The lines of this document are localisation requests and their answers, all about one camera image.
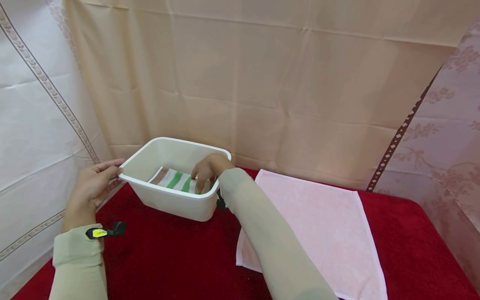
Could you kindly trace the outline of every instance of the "yellow tag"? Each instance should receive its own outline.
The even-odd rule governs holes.
[[[101,237],[104,237],[107,235],[107,231],[106,230],[103,230],[103,229],[95,229],[93,232],[92,232],[92,236],[94,238],[101,238]]]

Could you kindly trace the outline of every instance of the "black clip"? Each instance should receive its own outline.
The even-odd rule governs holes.
[[[223,197],[220,193],[220,189],[218,189],[218,191],[216,191],[216,194],[218,195],[218,200],[216,201],[216,205],[218,207],[220,207],[221,210],[225,210],[227,205],[225,204],[225,200],[223,200]]]
[[[119,237],[125,233],[127,228],[127,223],[125,222],[115,222],[113,223],[112,229],[107,228],[90,228],[85,233],[89,239],[97,240],[103,237]]]

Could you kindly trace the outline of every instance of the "striped towel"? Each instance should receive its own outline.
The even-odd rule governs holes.
[[[210,183],[208,181],[207,184],[205,184],[204,190],[196,193],[195,186],[197,180],[193,180],[188,174],[180,173],[167,167],[161,167],[148,183],[192,194],[203,194],[210,190]]]

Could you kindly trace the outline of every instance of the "hand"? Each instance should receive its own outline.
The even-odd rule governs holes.
[[[213,153],[202,159],[195,165],[192,171],[192,179],[198,177],[196,192],[200,193],[205,186],[207,180],[215,180],[226,169],[232,169],[235,166],[229,159],[221,153]]]
[[[121,183],[118,175],[122,169],[118,166],[123,162],[124,159],[115,159],[80,171],[65,209],[62,232],[96,223],[96,209],[108,193]]]

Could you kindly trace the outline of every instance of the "beige curtain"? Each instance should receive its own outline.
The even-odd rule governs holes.
[[[374,192],[419,203],[480,291],[480,19],[437,75]]]
[[[65,0],[107,142],[360,187],[478,0]]]

